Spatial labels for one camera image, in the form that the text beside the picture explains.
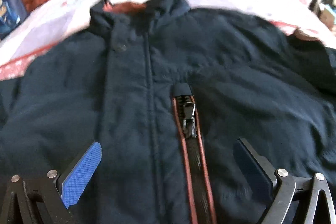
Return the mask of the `blue gift bag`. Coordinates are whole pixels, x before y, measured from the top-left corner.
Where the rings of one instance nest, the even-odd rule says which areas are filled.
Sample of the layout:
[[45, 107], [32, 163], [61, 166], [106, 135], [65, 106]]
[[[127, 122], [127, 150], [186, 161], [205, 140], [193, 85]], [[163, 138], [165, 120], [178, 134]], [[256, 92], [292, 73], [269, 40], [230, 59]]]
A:
[[8, 36], [29, 16], [22, 0], [1, 0], [0, 13], [1, 40]]

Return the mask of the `dark navy padded jacket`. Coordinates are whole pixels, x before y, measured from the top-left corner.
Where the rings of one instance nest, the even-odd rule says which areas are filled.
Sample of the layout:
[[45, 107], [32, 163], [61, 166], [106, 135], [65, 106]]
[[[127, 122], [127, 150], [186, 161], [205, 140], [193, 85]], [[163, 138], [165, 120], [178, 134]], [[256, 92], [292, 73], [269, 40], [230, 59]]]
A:
[[89, 26], [1, 82], [1, 193], [14, 175], [102, 159], [77, 223], [256, 223], [266, 193], [238, 138], [335, 192], [335, 50], [254, 15], [102, 0]]

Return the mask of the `red checkered mat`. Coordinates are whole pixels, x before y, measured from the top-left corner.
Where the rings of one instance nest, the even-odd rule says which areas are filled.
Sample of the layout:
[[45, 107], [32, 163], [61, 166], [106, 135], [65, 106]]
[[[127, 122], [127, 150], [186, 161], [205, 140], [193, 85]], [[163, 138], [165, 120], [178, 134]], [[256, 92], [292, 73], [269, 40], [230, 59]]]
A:
[[[280, 21], [270, 20], [269, 22], [278, 27], [285, 34], [294, 34], [295, 37], [303, 41], [318, 40], [324, 45], [327, 45], [327, 43], [334, 38], [333, 33], [325, 25], [323, 25], [323, 28], [320, 27], [315, 30], [311, 28], [298, 27], [293, 24]], [[33, 62], [38, 56], [47, 53], [57, 44], [58, 42], [55, 42], [47, 46], [40, 47], [37, 50], [34, 50], [21, 57], [13, 59], [4, 65], [1, 65], [1, 81], [23, 76], [31, 62]]]

